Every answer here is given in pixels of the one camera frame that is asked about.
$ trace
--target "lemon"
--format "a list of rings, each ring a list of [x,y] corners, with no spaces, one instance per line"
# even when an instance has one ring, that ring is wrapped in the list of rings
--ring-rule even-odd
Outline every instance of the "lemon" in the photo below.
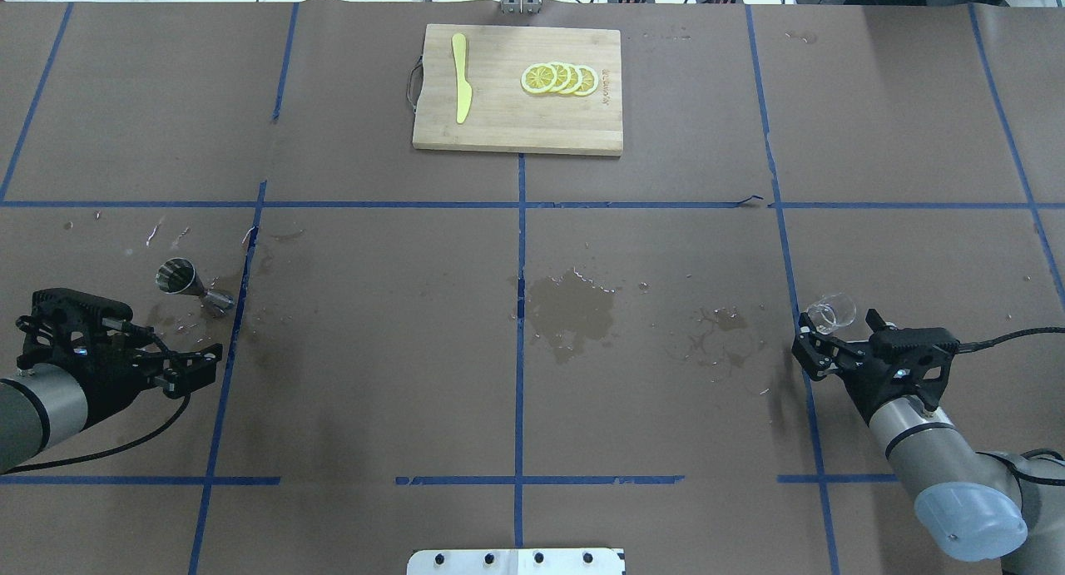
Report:
[[[522,73],[522,88],[528,94],[544,94],[555,86],[558,70],[548,63],[534,63]]]
[[[576,70],[571,63],[552,61],[551,64],[555,67],[555,70],[558,70],[558,76],[555,78],[555,85],[551,86],[552,93],[558,93],[560,89],[569,88],[573,81],[577,79]]]
[[[570,66],[571,70],[573,70],[573,73],[577,76],[577,78],[574,78],[573,82],[566,86],[566,88],[559,89],[559,94],[574,94],[576,91],[580,89],[581,83],[585,82],[585,73],[583,70],[578,70],[576,66],[572,66],[572,64],[569,63],[567,63],[567,66]]]
[[[573,91],[574,97],[588,97],[589,94],[595,93],[599,88],[599,71],[589,66],[575,66],[575,68],[580,71],[581,78],[579,85]]]

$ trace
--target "light blue joint cap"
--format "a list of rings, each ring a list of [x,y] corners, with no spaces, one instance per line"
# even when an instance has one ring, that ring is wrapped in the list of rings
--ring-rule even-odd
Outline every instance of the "light blue joint cap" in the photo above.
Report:
[[[943,552],[957,560],[999,558],[1028,539],[1017,505],[987,486],[936,483],[917,495],[914,510]]]

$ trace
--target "wooden cutting board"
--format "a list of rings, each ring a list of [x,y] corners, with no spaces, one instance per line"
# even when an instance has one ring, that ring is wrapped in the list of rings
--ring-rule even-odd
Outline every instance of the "wooden cutting board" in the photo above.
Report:
[[[452,36],[466,36],[466,79],[473,102],[456,124]],[[429,24],[422,55],[424,83],[414,116],[415,149],[509,153],[609,154],[623,148],[621,33],[618,30]],[[532,63],[585,64],[600,73],[589,97],[525,93]]]

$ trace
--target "yellow knife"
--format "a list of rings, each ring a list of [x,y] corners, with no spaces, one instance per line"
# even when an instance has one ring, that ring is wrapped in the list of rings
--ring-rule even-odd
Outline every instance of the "yellow knife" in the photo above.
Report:
[[[452,37],[452,51],[455,52],[455,81],[458,83],[455,120],[462,124],[470,115],[470,104],[473,101],[473,86],[465,79],[465,34],[457,32]]]

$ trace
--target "metal jigger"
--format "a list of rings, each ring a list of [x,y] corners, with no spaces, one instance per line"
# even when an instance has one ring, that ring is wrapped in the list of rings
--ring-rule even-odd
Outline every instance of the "metal jigger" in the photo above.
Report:
[[[233,297],[225,291],[212,291],[203,288],[193,261],[187,259],[171,259],[155,273],[155,285],[168,295],[191,295],[197,297],[210,314],[222,317],[235,305]]]

